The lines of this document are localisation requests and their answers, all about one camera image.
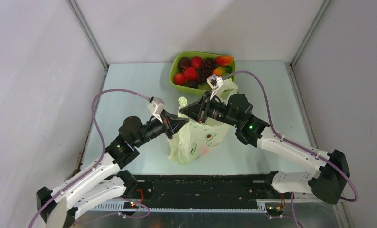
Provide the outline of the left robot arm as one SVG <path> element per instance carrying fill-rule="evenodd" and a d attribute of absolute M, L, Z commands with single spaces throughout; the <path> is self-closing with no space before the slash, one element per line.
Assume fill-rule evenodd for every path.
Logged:
<path fill-rule="evenodd" d="M 37 191 L 38 214 L 48 228 L 69 228 L 88 210 L 117 197 L 131 198 L 137 192 L 137 180 L 124 169 L 140 153 L 137 148 L 160 135 L 172 138 L 189 123 L 163 110 L 143 123 L 139 117 L 127 117 L 119 135 L 99 158 L 62 185 Z"/>

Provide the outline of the pale green plastic bag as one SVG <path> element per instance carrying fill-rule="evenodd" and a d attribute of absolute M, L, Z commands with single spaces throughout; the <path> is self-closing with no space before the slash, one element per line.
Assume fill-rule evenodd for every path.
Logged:
<path fill-rule="evenodd" d="M 180 165 L 188 165 L 217 148 L 232 128 L 226 123 L 211 118 L 202 124 L 191 119 L 171 140 L 168 140 L 169 159 Z"/>

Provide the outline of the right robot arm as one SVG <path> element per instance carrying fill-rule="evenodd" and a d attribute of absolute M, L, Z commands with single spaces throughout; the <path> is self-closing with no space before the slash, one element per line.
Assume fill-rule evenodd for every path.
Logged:
<path fill-rule="evenodd" d="M 350 178 L 345 154 L 339 150 L 326 152 L 296 143 L 253 115 L 252 108 L 244 94 L 234 94 L 223 103 L 212 98 L 210 92 L 205 92 L 199 100 L 179 112 L 199 124 L 211 118 L 233 126 L 242 144 L 273 152 L 304 168 L 304 172 L 296 173 L 271 171 L 263 186 L 268 198 L 295 192 L 313 194 L 325 203 L 337 204 Z"/>

